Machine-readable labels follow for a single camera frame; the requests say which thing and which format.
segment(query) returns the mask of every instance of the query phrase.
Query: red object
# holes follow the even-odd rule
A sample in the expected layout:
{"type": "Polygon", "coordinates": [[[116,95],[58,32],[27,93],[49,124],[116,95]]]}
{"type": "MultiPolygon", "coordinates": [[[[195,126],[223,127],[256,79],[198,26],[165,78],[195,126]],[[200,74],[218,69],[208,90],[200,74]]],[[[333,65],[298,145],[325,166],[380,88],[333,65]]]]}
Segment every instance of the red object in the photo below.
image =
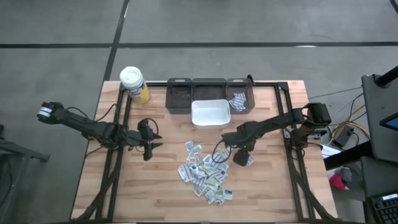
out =
{"type": "Polygon", "coordinates": [[[338,174],[335,174],[332,177],[330,177],[329,183],[330,185],[336,187],[339,190],[346,190],[343,181],[341,180],[341,177],[338,174]]]}

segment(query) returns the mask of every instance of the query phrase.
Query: white lid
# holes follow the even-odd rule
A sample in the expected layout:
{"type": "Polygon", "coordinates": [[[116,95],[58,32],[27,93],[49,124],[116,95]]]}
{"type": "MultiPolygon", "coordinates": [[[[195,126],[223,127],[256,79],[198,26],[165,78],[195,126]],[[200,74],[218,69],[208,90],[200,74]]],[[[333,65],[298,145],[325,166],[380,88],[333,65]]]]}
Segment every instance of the white lid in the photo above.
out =
{"type": "Polygon", "coordinates": [[[136,67],[126,67],[120,73],[120,80],[125,87],[136,87],[142,82],[142,73],[136,67]]]}

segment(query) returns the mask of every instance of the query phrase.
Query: wooden tabletop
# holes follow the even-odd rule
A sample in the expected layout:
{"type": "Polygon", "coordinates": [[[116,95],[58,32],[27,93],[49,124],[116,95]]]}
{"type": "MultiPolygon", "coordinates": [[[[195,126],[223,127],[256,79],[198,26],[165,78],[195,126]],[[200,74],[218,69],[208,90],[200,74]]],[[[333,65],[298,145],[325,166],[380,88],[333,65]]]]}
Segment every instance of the wooden tabletop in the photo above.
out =
{"type": "MultiPolygon", "coordinates": [[[[303,81],[287,81],[293,107],[308,103],[303,81]]],[[[104,82],[96,119],[116,102],[120,82],[104,82]]],[[[249,114],[234,114],[225,129],[195,129],[191,115],[171,115],[165,108],[166,89],[150,87],[151,99],[144,105],[132,104],[130,129],[143,118],[152,118],[159,125],[163,146],[153,150],[153,158],[144,162],[142,153],[124,150],[114,222],[295,222],[297,221],[292,188],[281,130],[266,133],[257,140],[252,152],[254,163],[241,167],[229,160],[228,178],[224,188],[233,191],[233,199],[223,205],[208,205],[206,197],[193,193],[192,183],[184,183],[177,171],[186,163],[184,143],[201,144],[201,154],[210,154],[221,134],[236,131],[245,121],[262,121],[278,115],[275,92],[271,87],[254,87],[256,107],[249,114]]],[[[114,110],[104,121],[112,121],[114,110]]],[[[88,152],[99,147],[91,142],[88,152]]],[[[87,157],[83,165],[72,218],[78,217],[100,189],[106,149],[87,157]]],[[[305,150],[310,188],[330,214],[337,217],[328,177],[319,147],[305,150]]],[[[108,210],[109,195],[104,204],[108,210]]]]}

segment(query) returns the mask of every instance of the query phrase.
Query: plastic container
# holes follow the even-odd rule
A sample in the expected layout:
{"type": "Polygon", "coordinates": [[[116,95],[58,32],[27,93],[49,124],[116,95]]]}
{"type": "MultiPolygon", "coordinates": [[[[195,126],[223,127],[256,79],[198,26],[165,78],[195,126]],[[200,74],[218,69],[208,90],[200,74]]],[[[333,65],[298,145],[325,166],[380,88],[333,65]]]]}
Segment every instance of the plastic container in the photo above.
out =
{"type": "Polygon", "coordinates": [[[228,79],[226,84],[226,100],[232,100],[235,97],[234,93],[244,93],[246,101],[243,106],[246,109],[237,111],[230,105],[231,114],[248,114],[255,107],[252,80],[249,78],[228,79]]]}
{"type": "Polygon", "coordinates": [[[150,96],[141,71],[136,67],[126,67],[120,73],[120,80],[135,103],[146,103],[150,96]]]}
{"type": "Polygon", "coordinates": [[[226,100],[195,100],[192,102],[192,123],[196,128],[225,128],[231,121],[226,100]]]}
{"type": "Polygon", "coordinates": [[[220,100],[226,98],[225,78],[194,78],[193,100],[220,100]]]}
{"type": "Polygon", "coordinates": [[[170,114],[191,113],[192,81],[190,78],[167,80],[166,108],[170,114]]]}

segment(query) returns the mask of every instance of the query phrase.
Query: white plastic bowl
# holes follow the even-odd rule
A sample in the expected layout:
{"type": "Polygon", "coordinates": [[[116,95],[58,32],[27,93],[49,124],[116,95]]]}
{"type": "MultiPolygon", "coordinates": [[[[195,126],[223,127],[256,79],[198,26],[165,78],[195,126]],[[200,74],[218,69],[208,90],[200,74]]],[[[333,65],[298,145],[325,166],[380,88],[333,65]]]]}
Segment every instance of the white plastic bowl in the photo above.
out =
{"type": "Polygon", "coordinates": [[[192,102],[192,123],[196,128],[224,128],[231,121],[226,100],[195,100],[192,102]]]}

